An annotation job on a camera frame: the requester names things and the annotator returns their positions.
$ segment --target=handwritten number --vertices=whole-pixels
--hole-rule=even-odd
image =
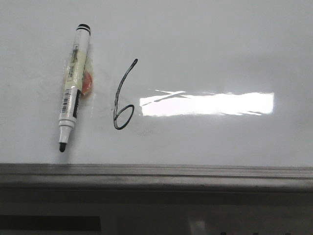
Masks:
[[[118,97],[119,97],[119,93],[121,91],[121,88],[122,88],[122,85],[128,75],[128,73],[133,69],[133,67],[137,64],[137,61],[138,59],[135,59],[134,62],[132,63],[132,65],[128,68],[128,70],[126,71],[124,77],[122,78],[121,82],[119,83],[119,86],[117,88],[117,91],[116,91],[116,95],[115,95],[115,101],[114,101],[114,112],[113,112],[113,123],[114,123],[114,127],[117,129],[117,130],[122,130],[125,126],[127,126],[127,124],[130,122],[130,120],[132,119],[132,116],[134,114],[134,110],[135,110],[135,107],[134,105],[130,104],[130,105],[127,105],[126,107],[122,108],[118,113],[117,113],[117,108],[118,108]],[[124,112],[125,110],[127,110],[128,108],[131,108],[132,109],[132,113],[130,115],[130,117],[128,118],[128,120],[126,121],[126,123],[122,126],[118,126],[117,125],[117,118],[118,116]]]

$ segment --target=dry erase marker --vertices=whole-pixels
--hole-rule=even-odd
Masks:
[[[64,75],[64,93],[59,118],[61,152],[64,152],[69,135],[77,120],[89,39],[90,27],[80,24],[76,29],[73,50]]]

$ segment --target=metal ledge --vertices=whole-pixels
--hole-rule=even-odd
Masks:
[[[313,192],[313,168],[0,164],[0,188]]]

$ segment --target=whiteboard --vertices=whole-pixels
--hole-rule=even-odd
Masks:
[[[1,0],[0,163],[313,166],[310,0]],[[59,152],[65,59],[92,94]],[[131,65],[113,126],[118,84]],[[119,118],[122,124],[129,113]]]

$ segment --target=barcode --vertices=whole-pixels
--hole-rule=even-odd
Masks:
[[[69,109],[69,100],[71,96],[71,89],[66,89],[63,96],[63,105],[61,113],[67,113]]]

